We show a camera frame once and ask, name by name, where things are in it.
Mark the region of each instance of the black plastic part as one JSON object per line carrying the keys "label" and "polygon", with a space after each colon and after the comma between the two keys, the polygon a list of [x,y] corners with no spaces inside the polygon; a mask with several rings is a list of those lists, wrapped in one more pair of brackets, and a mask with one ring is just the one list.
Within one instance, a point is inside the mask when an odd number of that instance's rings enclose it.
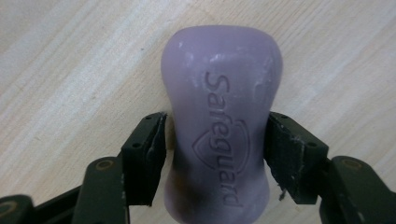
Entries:
{"label": "black plastic part", "polygon": [[33,203],[26,195],[0,199],[0,223],[28,224],[35,221]]}
{"label": "black plastic part", "polygon": [[78,199],[79,188],[71,189],[58,197],[40,204],[35,209],[36,223],[71,223]]}
{"label": "black plastic part", "polygon": [[297,204],[315,204],[316,177],[329,147],[293,119],[271,112],[264,148],[264,158],[282,190]]}
{"label": "black plastic part", "polygon": [[143,118],[121,148],[128,205],[152,205],[166,157],[166,114]]}
{"label": "black plastic part", "polygon": [[[323,198],[324,207],[341,211],[345,222],[336,223],[396,223],[396,196],[373,168],[355,158],[338,156],[332,159],[328,181],[335,200]],[[322,222],[335,223],[330,210],[321,209]]]}
{"label": "black plastic part", "polygon": [[87,168],[72,223],[127,223],[121,159],[106,157]]}

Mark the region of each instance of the purple soap bar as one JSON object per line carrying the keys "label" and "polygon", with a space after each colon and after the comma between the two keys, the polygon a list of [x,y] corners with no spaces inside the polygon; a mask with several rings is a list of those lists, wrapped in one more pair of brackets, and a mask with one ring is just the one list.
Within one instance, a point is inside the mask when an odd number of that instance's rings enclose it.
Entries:
{"label": "purple soap bar", "polygon": [[162,58],[177,148],[165,206],[180,223],[251,223],[268,203],[263,137],[282,72],[273,38],[238,26],[177,32]]}

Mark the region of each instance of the wooden surface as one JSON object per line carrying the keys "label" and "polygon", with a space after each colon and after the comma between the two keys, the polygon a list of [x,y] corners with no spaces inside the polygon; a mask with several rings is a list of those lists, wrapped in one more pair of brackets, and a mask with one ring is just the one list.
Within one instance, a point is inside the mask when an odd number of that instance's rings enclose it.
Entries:
{"label": "wooden surface", "polygon": [[[117,155],[144,116],[171,113],[163,47],[203,24],[272,35],[284,57],[272,110],[396,190],[396,1],[2,0],[0,197],[43,203],[79,185],[91,161]],[[154,205],[131,209],[134,223],[175,223],[163,206],[171,155]],[[320,223],[317,206],[280,202],[270,185],[257,223]]]}

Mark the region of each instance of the light wood tabletop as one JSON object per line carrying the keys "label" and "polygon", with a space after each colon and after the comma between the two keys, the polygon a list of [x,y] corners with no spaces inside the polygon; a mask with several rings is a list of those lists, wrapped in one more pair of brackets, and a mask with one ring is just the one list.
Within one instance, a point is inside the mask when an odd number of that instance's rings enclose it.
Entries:
{"label": "light wood tabletop", "polygon": [[[0,197],[41,204],[81,184],[87,165],[115,156],[136,124],[166,111],[168,157],[153,206],[132,223],[176,223],[163,205],[172,161],[164,45],[205,24],[271,35],[284,59],[272,110],[366,161],[396,190],[396,1],[0,1]],[[257,223],[320,223],[270,179]]]}

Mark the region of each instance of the soap bar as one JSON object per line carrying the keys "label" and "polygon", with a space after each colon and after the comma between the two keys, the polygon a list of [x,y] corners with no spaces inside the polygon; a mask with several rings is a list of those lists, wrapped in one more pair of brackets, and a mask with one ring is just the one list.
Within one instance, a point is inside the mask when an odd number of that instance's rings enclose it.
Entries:
{"label": "soap bar", "polygon": [[263,138],[282,72],[266,33],[239,26],[178,31],[162,57],[177,148],[165,207],[180,223],[251,223],[268,203]]}

